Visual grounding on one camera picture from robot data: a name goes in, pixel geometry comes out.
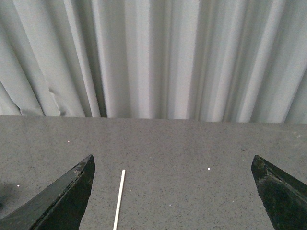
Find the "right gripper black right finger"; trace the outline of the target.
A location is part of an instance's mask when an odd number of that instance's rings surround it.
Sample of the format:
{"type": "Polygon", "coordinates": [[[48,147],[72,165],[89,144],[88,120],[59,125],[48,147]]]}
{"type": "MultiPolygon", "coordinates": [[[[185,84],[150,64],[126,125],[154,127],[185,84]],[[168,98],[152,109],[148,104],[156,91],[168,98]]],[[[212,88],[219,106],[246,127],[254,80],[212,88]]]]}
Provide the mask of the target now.
{"type": "Polygon", "coordinates": [[[259,197],[276,230],[307,228],[307,185],[259,155],[251,171],[259,197]]]}

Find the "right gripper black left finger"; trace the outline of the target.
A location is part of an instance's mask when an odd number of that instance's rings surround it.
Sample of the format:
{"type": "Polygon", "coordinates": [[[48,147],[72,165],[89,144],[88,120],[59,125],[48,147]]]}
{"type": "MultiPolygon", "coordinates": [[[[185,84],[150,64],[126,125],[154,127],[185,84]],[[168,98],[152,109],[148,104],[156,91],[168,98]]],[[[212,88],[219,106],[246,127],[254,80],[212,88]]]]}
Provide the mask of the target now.
{"type": "Polygon", "coordinates": [[[0,221],[2,230],[77,230],[91,195],[95,173],[89,155],[0,221]]]}

